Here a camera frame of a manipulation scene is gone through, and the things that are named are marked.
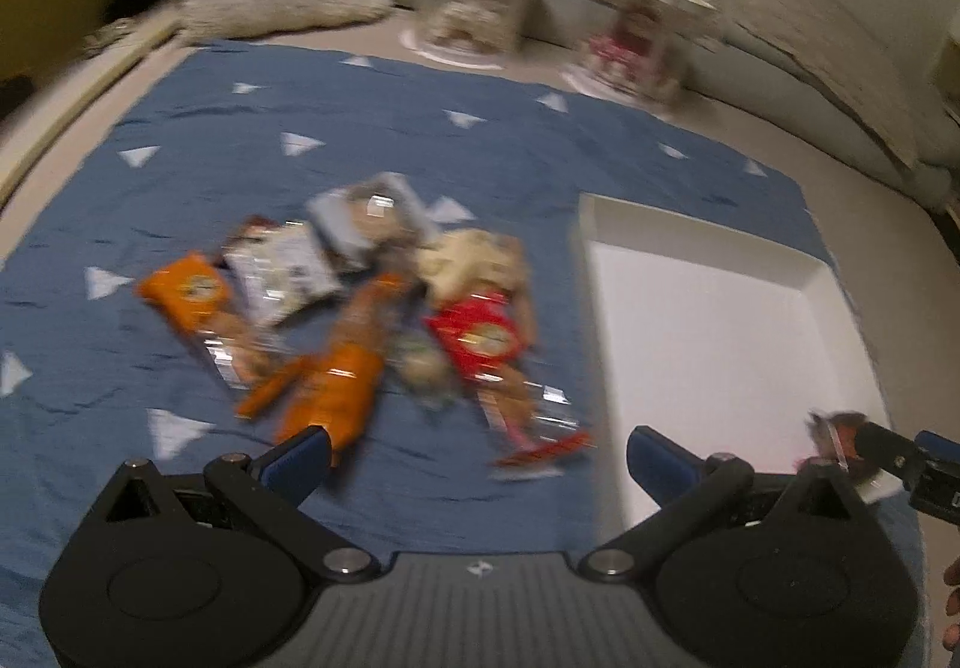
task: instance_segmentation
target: finger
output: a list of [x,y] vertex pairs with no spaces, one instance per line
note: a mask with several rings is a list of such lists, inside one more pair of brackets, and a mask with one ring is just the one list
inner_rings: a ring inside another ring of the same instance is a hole
[[960,625],[950,625],[944,631],[944,649],[952,652],[958,643],[960,643]]
[[944,570],[944,583],[949,586],[960,586],[960,556],[950,563],[947,570]]

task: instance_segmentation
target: white triangle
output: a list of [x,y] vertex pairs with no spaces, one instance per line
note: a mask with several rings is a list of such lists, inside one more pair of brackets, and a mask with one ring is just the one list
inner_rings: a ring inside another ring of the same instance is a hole
[[31,376],[32,372],[23,366],[13,351],[5,351],[0,366],[0,397],[10,397],[13,390]]
[[451,123],[456,126],[459,126],[461,129],[469,129],[475,123],[482,123],[487,120],[486,118],[480,118],[479,115],[471,115],[470,113],[457,113],[456,110],[444,110],[446,116],[450,119]]
[[184,419],[159,408],[147,409],[150,435],[154,438],[154,459],[173,460],[190,441],[206,435],[212,424]]
[[120,151],[120,158],[123,158],[131,167],[137,169],[144,166],[147,161],[150,161],[150,156],[157,153],[158,150],[160,150],[159,145],[145,145],[142,148],[131,148],[131,150]]
[[366,56],[350,56],[348,59],[344,59],[341,64],[349,64],[351,67],[372,67],[373,64],[370,63],[370,59]]
[[537,100],[541,105],[546,105],[551,110],[556,110],[558,113],[566,113],[568,109],[566,108],[566,99],[560,94],[544,94],[540,99]]
[[123,275],[116,275],[100,267],[88,267],[86,269],[86,298],[88,300],[100,300],[109,297],[120,286],[130,284],[133,278],[127,278]]
[[763,171],[763,167],[752,158],[747,159],[747,163],[743,166],[743,171],[748,175],[756,175],[759,178],[765,178],[767,176],[767,173]]
[[313,137],[304,137],[303,134],[293,134],[292,132],[284,132],[281,137],[283,139],[284,156],[299,156],[311,148],[319,148],[326,144],[318,139],[313,139]]
[[448,196],[442,196],[434,202],[426,214],[435,224],[459,224],[461,221],[476,219],[472,212]]
[[686,154],[677,150],[673,145],[667,145],[666,142],[659,144],[659,149],[666,153],[670,158],[686,158]]

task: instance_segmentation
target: gray gripper base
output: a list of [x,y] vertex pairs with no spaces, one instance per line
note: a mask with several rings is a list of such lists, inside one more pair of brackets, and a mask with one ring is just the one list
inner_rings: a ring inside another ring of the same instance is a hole
[[640,595],[577,577],[560,553],[399,555],[335,585],[258,668],[703,668]]

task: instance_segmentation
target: blue cloth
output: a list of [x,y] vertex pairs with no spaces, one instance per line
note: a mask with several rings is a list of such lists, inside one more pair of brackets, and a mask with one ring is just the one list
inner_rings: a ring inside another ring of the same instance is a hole
[[[123,459],[153,457],[174,473],[199,471],[224,452],[256,456],[280,413],[235,420],[221,385],[132,284],[88,299],[89,267],[139,279],[191,249],[212,250],[250,214],[301,218],[318,191],[402,172],[427,204],[452,197],[477,226],[522,239],[541,327],[528,366],[584,412],[569,244],[582,191],[704,218],[829,261],[795,182],[722,144],[640,110],[549,95],[546,86],[345,58],[246,43],[195,53],[93,151],[0,273],[0,350],[32,373],[0,398],[6,668],[54,664],[35,618],[40,585]],[[237,83],[259,88],[235,94]],[[539,101],[545,95],[554,108]],[[446,110],[483,120],[463,128]],[[323,145],[286,155],[282,133]],[[119,155],[147,146],[157,150],[139,167]],[[310,313],[284,335],[316,350],[334,315]],[[170,423],[195,439],[170,445],[158,434]],[[581,553],[592,545],[589,457],[560,478],[502,484],[488,477],[495,453],[474,405],[429,417],[388,377],[337,484],[301,508],[381,558],[397,550]],[[904,519],[915,529],[912,515]]]

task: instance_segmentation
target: white tray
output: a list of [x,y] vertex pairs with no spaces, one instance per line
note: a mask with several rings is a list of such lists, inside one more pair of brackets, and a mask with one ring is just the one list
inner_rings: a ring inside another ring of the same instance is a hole
[[[594,356],[601,526],[656,511],[627,472],[635,426],[700,457],[791,473],[815,454],[811,411],[889,426],[870,358],[828,265],[785,245],[622,200],[581,197],[578,249]],[[882,474],[867,501],[893,494]],[[604,497],[604,493],[614,496]]]

